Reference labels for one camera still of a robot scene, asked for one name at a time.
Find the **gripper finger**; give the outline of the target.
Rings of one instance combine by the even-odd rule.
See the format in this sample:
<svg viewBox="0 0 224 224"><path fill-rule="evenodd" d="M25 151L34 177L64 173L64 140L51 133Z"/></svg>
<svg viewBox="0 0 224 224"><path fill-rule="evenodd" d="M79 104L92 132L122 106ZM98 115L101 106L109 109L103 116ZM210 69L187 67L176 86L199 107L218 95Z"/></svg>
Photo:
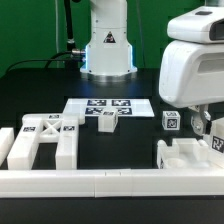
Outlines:
<svg viewBox="0 0 224 224"><path fill-rule="evenodd" d="M191 112L191 126L193 131L199 136L209 134L211 131L211 121L206 117L208 105L190 106L189 110Z"/></svg>

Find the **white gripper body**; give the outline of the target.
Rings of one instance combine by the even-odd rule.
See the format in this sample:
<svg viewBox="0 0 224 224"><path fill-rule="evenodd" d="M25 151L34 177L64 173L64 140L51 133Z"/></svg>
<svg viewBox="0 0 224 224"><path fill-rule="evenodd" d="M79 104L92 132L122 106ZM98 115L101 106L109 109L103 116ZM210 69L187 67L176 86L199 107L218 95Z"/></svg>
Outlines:
<svg viewBox="0 0 224 224"><path fill-rule="evenodd" d="M224 101L224 6L201 6L171 21L159 94L177 107Z"/></svg>

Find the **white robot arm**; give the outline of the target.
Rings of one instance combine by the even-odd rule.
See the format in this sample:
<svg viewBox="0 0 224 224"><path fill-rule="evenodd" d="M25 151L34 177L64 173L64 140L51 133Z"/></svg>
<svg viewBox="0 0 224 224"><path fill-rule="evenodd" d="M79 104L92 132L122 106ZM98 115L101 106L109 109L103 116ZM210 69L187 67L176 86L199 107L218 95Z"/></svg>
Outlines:
<svg viewBox="0 0 224 224"><path fill-rule="evenodd" d="M135 73L127 40L127 1L90 0L91 40L80 72L102 82ZM195 133L208 132L205 111L224 101L224 0L205 4L169 21L160 67L159 95L176 108L192 110Z"/></svg>

